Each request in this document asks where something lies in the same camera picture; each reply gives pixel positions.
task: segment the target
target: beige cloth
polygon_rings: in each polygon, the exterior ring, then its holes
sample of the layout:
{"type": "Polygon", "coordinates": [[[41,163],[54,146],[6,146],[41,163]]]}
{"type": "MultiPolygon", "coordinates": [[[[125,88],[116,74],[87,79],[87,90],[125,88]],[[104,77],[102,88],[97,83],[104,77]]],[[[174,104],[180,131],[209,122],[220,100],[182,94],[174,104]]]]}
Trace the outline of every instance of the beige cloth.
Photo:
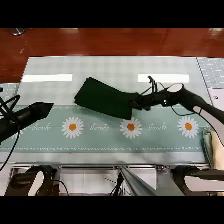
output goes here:
{"type": "MultiPolygon", "coordinates": [[[[211,136],[214,169],[224,170],[224,147],[215,131],[211,131],[211,136]]],[[[219,192],[218,196],[224,196],[224,192],[219,192]]]]}

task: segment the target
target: wooden floor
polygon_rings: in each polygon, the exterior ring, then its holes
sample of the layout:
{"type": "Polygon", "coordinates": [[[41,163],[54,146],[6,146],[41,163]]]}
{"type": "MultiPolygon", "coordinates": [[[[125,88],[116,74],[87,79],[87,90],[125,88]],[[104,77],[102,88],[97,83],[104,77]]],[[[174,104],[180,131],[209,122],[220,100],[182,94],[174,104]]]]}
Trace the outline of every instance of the wooden floor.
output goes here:
{"type": "Polygon", "coordinates": [[[0,83],[19,82],[30,56],[224,57],[223,28],[0,28],[0,83]]]}

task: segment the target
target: table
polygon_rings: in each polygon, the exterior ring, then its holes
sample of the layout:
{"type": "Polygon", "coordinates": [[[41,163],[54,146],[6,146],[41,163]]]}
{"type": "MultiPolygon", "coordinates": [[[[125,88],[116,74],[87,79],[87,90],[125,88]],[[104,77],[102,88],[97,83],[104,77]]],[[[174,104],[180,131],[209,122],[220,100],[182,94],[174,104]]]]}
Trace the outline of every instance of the table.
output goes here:
{"type": "MultiPolygon", "coordinates": [[[[137,81],[138,74],[141,73],[188,74],[190,82],[185,85],[186,88],[210,102],[198,60],[194,57],[68,56],[29,58],[23,77],[27,75],[72,74],[72,81],[22,82],[20,84],[18,94],[21,95],[21,99],[17,109],[35,101],[54,102],[55,106],[48,118],[28,127],[29,131],[24,130],[10,161],[63,164],[205,163],[200,144],[201,139],[197,136],[189,141],[189,138],[182,136],[177,128],[180,117],[177,117],[170,108],[155,106],[150,112],[134,111],[133,116],[144,124],[147,120],[147,125],[142,127],[145,137],[142,138],[143,134],[141,134],[141,139],[140,137],[136,138],[130,143],[129,139],[124,138],[120,132],[115,134],[114,130],[119,130],[118,125],[122,121],[80,108],[73,103],[73,98],[84,80],[90,76],[121,91],[142,92],[149,87],[149,84],[137,81]],[[82,116],[82,121],[85,125],[87,124],[88,138],[68,143],[67,138],[62,139],[61,124],[66,118],[74,116],[74,112],[75,115],[78,114],[78,117],[82,116]],[[99,141],[95,141],[99,135],[99,129],[94,129],[96,127],[101,127],[100,135],[102,135],[102,141],[107,139],[104,143],[106,147],[101,145],[99,147],[99,141]],[[53,130],[54,134],[49,134],[49,130],[53,130]],[[31,138],[36,141],[35,144],[38,143],[38,147],[34,147],[31,141],[27,141],[31,138]]],[[[186,113],[186,110],[180,105],[174,108],[179,113],[186,113]]],[[[192,117],[198,123],[201,135],[202,130],[208,126],[199,116],[192,115],[192,117]]],[[[2,143],[0,161],[4,161],[12,144],[12,139],[2,143]]]]}

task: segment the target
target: daisy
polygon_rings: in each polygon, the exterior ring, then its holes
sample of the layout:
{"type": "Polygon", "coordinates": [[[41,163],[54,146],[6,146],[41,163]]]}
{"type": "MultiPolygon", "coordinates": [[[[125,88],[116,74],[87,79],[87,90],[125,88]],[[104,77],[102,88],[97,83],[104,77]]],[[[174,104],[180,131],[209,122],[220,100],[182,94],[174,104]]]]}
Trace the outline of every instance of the daisy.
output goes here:
{"type": "Polygon", "coordinates": [[[120,127],[120,131],[123,132],[123,135],[125,135],[126,138],[135,138],[141,134],[142,130],[140,121],[134,117],[132,117],[130,121],[123,120],[120,127]]]}
{"type": "Polygon", "coordinates": [[[177,127],[182,131],[182,135],[188,138],[194,138],[198,134],[198,124],[194,118],[183,117],[179,119],[177,127]]]}
{"type": "MultiPolygon", "coordinates": [[[[24,133],[23,131],[20,130],[20,132],[19,132],[19,135],[20,135],[20,136],[23,135],[23,133],[24,133]]],[[[18,135],[18,133],[15,133],[14,135],[12,135],[11,138],[12,138],[12,139],[17,138],[17,135],[18,135]]]]}
{"type": "Polygon", "coordinates": [[[62,131],[64,132],[63,135],[66,135],[66,138],[70,137],[75,138],[82,134],[83,130],[83,122],[78,117],[69,117],[63,122],[62,131]]]}

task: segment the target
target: yellow flower center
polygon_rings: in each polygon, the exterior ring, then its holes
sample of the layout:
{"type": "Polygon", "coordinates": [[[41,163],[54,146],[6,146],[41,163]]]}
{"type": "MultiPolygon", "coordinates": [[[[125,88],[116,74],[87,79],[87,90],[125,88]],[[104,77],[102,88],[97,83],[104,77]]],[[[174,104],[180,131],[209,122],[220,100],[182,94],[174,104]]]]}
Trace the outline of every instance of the yellow flower center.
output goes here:
{"type": "Polygon", "coordinates": [[[192,124],[186,123],[185,128],[190,131],[192,129],[192,124]]]}
{"type": "Polygon", "coordinates": [[[135,126],[133,124],[128,124],[127,126],[129,131],[134,131],[135,130],[135,126]]]}
{"type": "Polygon", "coordinates": [[[70,124],[70,125],[69,125],[69,129],[70,129],[71,131],[74,131],[74,130],[76,129],[76,124],[70,124]]]}

